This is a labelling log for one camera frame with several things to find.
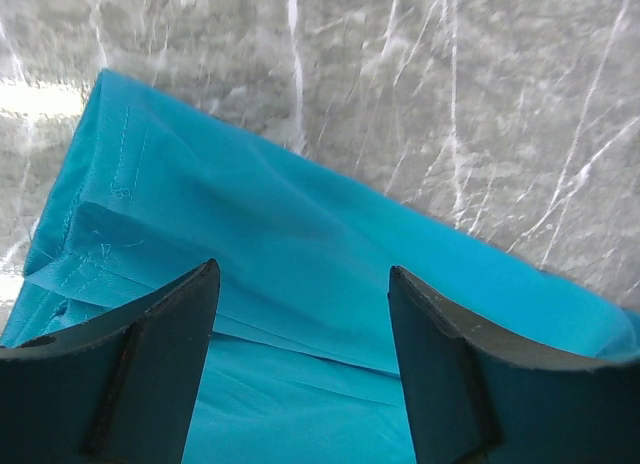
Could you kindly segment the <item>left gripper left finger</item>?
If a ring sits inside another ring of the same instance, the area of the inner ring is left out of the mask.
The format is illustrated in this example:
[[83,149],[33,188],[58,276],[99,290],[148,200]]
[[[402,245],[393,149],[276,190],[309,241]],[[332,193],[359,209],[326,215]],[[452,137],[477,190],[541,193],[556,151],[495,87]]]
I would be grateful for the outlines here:
[[5,463],[178,463],[218,303],[207,261],[137,300],[1,352]]

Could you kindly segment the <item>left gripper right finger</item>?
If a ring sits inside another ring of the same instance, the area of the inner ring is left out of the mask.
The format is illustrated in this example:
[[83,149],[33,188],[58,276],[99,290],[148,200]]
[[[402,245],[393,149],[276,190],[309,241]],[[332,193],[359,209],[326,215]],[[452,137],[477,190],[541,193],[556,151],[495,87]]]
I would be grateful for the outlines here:
[[639,360],[542,344],[391,269],[389,311],[420,463],[635,463]]

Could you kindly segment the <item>teal t shirt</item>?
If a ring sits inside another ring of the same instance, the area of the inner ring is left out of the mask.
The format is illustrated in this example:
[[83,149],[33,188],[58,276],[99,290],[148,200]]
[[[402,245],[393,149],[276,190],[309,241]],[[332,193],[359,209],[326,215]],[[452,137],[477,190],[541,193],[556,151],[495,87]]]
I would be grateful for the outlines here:
[[389,311],[396,266],[536,342],[639,360],[636,312],[110,70],[45,204],[1,352],[211,260],[218,303],[178,463],[420,463]]

